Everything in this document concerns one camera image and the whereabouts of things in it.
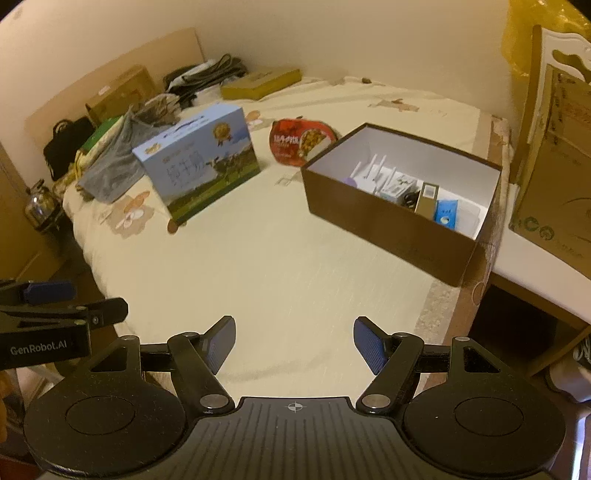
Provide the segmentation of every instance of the blue packet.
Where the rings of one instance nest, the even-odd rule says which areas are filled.
[[[457,200],[438,200],[435,221],[450,230],[456,229]]]

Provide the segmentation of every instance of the white table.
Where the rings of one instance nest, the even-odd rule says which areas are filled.
[[[575,335],[529,364],[534,375],[560,359],[591,334],[591,280],[538,245],[509,230],[519,187],[509,186],[505,227],[489,284],[568,323]]]

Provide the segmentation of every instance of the wooden headboard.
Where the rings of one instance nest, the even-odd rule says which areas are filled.
[[[83,76],[62,90],[25,120],[25,131],[43,150],[51,140],[53,126],[63,118],[76,120],[86,114],[85,102],[112,79],[134,65],[144,65],[160,91],[163,77],[185,65],[203,62],[194,28],[178,30],[135,48]]]

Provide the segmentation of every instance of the cream bed sheet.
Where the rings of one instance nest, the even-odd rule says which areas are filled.
[[[259,102],[233,103],[245,113],[260,111],[262,125],[302,115],[345,134],[373,122],[482,157],[489,151],[490,115],[431,93],[354,78],[305,79]],[[73,186],[64,207],[103,294],[129,303],[120,335],[165,342],[176,333],[203,332],[229,314],[236,319],[236,345],[218,378],[236,401],[244,395],[354,400],[372,379],[353,345],[355,318],[442,342],[459,289],[311,215],[298,170],[271,155],[269,128],[251,132],[262,173],[175,235],[167,233],[167,211],[148,177],[127,195],[150,191],[145,203],[154,216],[127,239],[104,220],[112,206],[85,203]]]

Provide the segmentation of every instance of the flat yellow box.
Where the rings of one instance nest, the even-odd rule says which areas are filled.
[[[260,70],[223,85],[221,87],[222,98],[224,100],[239,100],[242,98],[260,100],[300,80],[300,69]]]

